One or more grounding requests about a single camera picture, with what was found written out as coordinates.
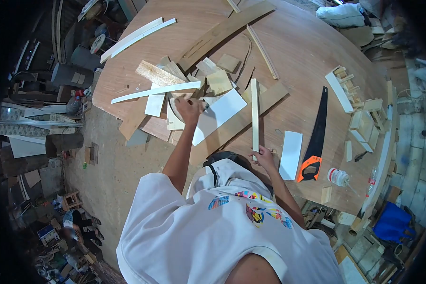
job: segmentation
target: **plastic bag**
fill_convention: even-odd
[[[316,17],[325,23],[339,27],[364,26],[364,16],[361,14],[363,8],[360,3],[344,4],[336,7],[319,7]]]

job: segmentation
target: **hand saw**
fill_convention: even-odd
[[[317,180],[319,177],[320,165],[322,164],[322,150],[324,149],[325,125],[327,124],[327,102],[328,88],[324,87],[320,98],[319,111],[317,112],[316,123],[312,131],[303,163],[298,172],[296,181]]]

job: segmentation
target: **white t-shirt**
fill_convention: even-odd
[[[231,160],[213,167],[219,186],[207,167],[188,199],[162,173],[140,179],[117,247],[128,283],[224,283],[248,253],[265,258],[282,283],[343,283],[323,231],[302,229]]]

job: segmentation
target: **hand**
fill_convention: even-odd
[[[203,111],[203,107],[197,99],[185,100],[184,97],[178,97],[175,99],[175,107],[186,125],[197,125],[199,115]]]
[[[265,171],[269,172],[276,169],[276,165],[273,162],[273,156],[271,154],[271,151],[267,148],[263,147],[262,145],[259,145],[259,153],[256,151],[253,151],[248,156],[256,156],[257,161],[251,161],[254,164],[260,165]]]

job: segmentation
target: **wooden stool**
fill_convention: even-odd
[[[68,211],[71,208],[74,208],[74,209],[80,208],[80,205],[83,202],[79,201],[79,196],[77,196],[78,193],[79,193],[79,190],[68,193],[67,195],[63,196],[63,202],[62,202],[63,210]]]

